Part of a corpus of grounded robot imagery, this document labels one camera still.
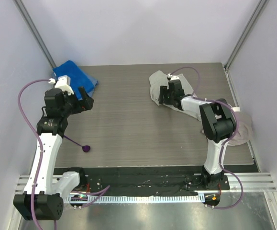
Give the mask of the grey cloth napkin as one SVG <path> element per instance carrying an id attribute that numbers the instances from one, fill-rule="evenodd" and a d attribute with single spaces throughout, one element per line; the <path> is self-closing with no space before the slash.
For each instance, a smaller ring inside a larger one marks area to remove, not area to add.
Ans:
<path id="1" fill-rule="evenodd" d="M 190 85 L 190 83 L 186 80 L 184 75 L 181 73 L 181 74 L 178 74 L 177 76 L 179 77 L 179 79 L 182 83 L 182 88 L 184 89 L 185 94 L 192 94 L 194 90 L 193 90 L 192 86 Z M 161 86 L 168 86 L 167 75 L 159 70 L 159 71 L 153 73 L 149 77 L 149 82 L 150 82 L 151 100 L 154 101 L 158 106 L 162 105 L 162 104 L 159 103 L 160 87 Z M 198 121 L 201 121 L 200 114 L 198 114 L 196 112 L 181 111 L 181 110 L 178 110 L 177 108 L 175 108 L 173 105 L 164 104 L 164 106 L 166 106 L 166 107 L 168 107 L 168 108 L 170 108 L 174 111 L 187 114 L 187 115 L 197 119 Z"/>

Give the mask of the purple metal spoon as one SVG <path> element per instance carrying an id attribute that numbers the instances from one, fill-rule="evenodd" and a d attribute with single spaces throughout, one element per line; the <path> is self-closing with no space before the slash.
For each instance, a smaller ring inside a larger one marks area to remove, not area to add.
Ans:
<path id="1" fill-rule="evenodd" d="M 91 146 L 89 146 L 89 145 L 81 145 L 81 144 L 77 143 L 76 141 L 72 140 L 71 138 L 67 137 L 66 135 L 64 135 L 64 138 L 75 143 L 76 145 L 80 146 L 82 148 L 82 151 L 85 153 L 87 153 L 91 150 Z"/>

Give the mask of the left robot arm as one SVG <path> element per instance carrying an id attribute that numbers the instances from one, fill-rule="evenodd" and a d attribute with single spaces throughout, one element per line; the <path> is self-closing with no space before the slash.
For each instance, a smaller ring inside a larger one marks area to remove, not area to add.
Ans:
<path id="1" fill-rule="evenodd" d="M 91 110 L 94 100 L 84 87 L 76 94 L 59 88 L 47 90 L 42 117 L 36 126 L 37 148 L 28 182 L 13 204 L 25 220 L 59 220 L 64 203 L 75 189 L 82 191 L 88 183 L 82 168 L 71 167 L 54 184 L 53 175 L 59 148 L 65 138 L 70 115 Z"/>

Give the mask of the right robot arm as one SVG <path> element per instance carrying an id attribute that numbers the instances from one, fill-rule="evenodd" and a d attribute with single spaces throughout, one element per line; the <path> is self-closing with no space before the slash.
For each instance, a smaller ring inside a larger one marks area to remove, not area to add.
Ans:
<path id="1" fill-rule="evenodd" d="M 232 107 L 225 99 L 200 99 L 193 94 L 185 94 L 177 76 L 169 77 L 167 86 L 160 87 L 159 103 L 172 105 L 180 111 L 195 112 L 200 116 L 208 141 L 201 183 L 206 189 L 216 188 L 224 176 L 223 159 L 227 143 L 237 128 Z"/>

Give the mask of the blue folded towel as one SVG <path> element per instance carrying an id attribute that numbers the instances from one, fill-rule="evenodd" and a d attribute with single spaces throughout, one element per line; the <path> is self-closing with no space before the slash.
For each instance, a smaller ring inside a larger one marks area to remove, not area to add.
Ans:
<path id="1" fill-rule="evenodd" d="M 70 86 L 77 98 L 80 100 L 82 96 L 79 92 L 79 87 L 84 87 L 89 97 L 93 96 L 98 80 L 91 75 L 86 74 L 73 61 L 68 60 L 62 65 L 53 68 L 56 77 L 67 75 L 70 78 Z"/>

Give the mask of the grey cloth pile in bowl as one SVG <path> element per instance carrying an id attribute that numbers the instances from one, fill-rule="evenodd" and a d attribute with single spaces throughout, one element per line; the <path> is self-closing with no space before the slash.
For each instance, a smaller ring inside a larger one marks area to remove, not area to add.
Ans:
<path id="1" fill-rule="evenodd" d="M 202 129 L 209 146 L 239 146 L 253 135 L 252 119 L 238 107 L 223 101 L 212 101 L 199 106 Z"/>

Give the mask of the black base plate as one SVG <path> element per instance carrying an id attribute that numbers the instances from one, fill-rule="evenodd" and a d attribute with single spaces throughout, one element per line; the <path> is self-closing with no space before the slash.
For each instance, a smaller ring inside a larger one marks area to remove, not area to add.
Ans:
<path id="1" fill-rule="evenodd" d="M 201 166 L 83 168 L 92 192 L 109 186 L 109 192 L 171 192 L 210 190 L 202 181 Z"/>

